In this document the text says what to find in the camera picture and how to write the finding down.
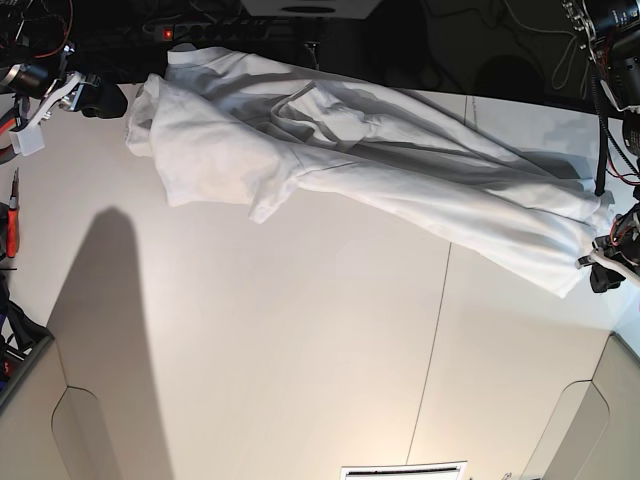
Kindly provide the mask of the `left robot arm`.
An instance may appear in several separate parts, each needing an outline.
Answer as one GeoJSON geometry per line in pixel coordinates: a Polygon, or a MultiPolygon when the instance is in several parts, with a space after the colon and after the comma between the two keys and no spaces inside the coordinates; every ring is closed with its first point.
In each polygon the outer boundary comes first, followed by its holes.
{"type": "MultiPolygon", "coordinates": [[[[633,188],[639,198],[639,3],[564,1],[562,6],[579,47],[591,62],[590,88],[599,120],[599,159],[595,193],[605,193],[611,176],[633,188]]],[[[609,233],[596,238],[578,260],[589,267],[593,292],[639,283],[639,205],[613,220],[609,233]]]]}

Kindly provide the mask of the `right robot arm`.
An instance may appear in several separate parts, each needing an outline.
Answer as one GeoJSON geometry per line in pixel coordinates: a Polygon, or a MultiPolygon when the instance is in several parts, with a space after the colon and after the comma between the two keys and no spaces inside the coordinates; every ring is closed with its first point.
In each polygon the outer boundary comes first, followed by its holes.
{"type": "Polygon", "coordinates": [[[119,87],[69,66],[74,17],[71,1],[1,3],[1,92],[14,95],[1,116],[2,133],[39,124],[54,107],[99,119],[126,113],[119,87]]]}

